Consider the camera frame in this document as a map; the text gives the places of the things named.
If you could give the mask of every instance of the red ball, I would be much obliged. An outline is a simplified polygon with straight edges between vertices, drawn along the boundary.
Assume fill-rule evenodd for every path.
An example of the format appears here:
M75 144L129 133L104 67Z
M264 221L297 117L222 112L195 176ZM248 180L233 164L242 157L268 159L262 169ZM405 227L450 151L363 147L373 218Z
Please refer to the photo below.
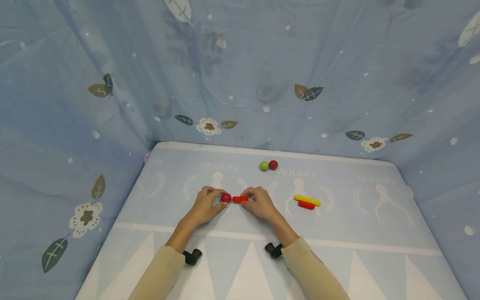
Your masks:
M222 194L222 202L230 203L231 200L232 200L232 196L230 196L229 193L226 192Z
M278 163L276 162L276 160L272 160L272 161L270 161L268 166L271 170L275 170L276 168L278 168Z

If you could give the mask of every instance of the mattress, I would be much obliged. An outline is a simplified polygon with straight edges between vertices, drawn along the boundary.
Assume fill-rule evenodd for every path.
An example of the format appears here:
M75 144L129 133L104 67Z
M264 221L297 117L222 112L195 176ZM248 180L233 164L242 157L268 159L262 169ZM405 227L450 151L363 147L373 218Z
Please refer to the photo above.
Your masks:
M261 161L277 170L262 172ZM77 300L127 299L205 185L239 195L262 186L352 300L466 299L395 165L232 147L158 143L98 254ZM322 202L297 206L293 195ZM305 299L272 229L238 204L199 228L169 299Z

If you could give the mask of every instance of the green ball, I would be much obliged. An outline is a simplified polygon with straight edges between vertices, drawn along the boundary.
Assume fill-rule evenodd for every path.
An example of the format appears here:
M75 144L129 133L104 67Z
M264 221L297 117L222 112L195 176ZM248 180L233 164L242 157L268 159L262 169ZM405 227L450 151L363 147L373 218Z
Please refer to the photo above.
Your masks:
M268 163L266 161L263 161L260 163L260 170L262 171L267 171L268 170Z

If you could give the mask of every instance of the yellow stick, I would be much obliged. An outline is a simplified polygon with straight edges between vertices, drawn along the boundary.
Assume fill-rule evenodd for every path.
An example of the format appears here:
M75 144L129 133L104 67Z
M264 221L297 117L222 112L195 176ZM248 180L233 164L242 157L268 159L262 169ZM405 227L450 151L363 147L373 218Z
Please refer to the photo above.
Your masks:
M305 202L311 203L315 206L322 205L322 203L320 201L312 199L312 198L308 198L308 197L305 197L305 196L302 196L302 195L295 195L295 197L293 197L293 198L297 201L305 201Z

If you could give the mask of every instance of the blue fabric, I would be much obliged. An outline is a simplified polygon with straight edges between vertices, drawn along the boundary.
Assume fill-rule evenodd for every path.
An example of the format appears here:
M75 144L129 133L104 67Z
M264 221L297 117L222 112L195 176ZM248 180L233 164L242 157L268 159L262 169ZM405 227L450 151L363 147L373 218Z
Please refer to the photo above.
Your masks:
M73 299L144 155L174 140L395 163L466 295L480 298L479 10L0 2L0 297ZM88 202L103 205L100 223L74 238ZM44 273L44 252L66 236Z

